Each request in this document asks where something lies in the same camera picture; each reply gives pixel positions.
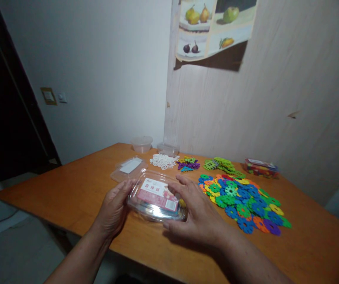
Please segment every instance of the fruit poster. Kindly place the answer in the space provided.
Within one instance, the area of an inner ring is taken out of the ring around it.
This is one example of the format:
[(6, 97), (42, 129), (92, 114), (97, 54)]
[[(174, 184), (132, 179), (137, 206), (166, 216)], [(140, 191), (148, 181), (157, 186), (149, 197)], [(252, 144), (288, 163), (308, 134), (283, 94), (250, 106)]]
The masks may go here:
[(257, 0), (181, 0), (176, 58), (197, 61), (251, 38)]

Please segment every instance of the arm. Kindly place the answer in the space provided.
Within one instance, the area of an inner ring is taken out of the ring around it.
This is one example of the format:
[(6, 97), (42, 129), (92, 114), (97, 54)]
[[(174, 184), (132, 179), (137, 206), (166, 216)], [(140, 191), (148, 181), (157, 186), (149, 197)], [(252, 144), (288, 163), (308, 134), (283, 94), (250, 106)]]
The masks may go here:
[(184, 199), (188, 218), (186, 222), (167, 221), (163, 224), (167, 230), (201, 245), (212, 245), (241, 283), (292, 283), (238, 230), (224, 222), (194, 182), (180, 175), (176, 178), (181, 184), (170, 183), (168, 187)]
[(89, 231), (46, 280), (55, 283), (93, 283), (113, 237), (126, 215), (126, 196), (135, 181), (124, 181), (109, 191)]

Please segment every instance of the light switch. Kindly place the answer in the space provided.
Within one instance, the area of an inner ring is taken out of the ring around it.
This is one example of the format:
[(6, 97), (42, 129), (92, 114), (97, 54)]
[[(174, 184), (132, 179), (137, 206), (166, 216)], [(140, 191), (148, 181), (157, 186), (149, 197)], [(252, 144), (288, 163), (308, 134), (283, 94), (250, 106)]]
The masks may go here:
[(41, 92), (47, 105), (57, 105), (54, 93), (52, 92), (51, 88), (42, 87)]
[(58, 93), (58, 100), (60, 103), (67, 103), (66, 93)]

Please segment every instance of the white wall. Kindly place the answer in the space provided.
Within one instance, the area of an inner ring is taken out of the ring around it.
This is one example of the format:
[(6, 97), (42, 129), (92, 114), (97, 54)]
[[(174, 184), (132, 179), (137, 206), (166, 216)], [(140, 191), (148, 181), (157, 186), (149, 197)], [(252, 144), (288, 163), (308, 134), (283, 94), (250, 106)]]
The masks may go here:
[[(0, 0), (63, 164), (134, 136), (163, 139), (171, 1)], [(40, 87), (66, 92), (45, 105)]]
[(339, 188), (339, 1), (259, 1), (239, 72), (174, 71), (176, 27), (164, 139), (184, 153), (274, 162), (325, 205)]

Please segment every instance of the door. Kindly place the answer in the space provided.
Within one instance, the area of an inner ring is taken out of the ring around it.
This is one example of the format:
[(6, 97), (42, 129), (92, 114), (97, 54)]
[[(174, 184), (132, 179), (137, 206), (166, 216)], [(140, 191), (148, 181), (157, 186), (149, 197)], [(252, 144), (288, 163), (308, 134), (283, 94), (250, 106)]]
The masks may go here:
[(48, 164), (48, 156), (0, 48), (0, 181)]

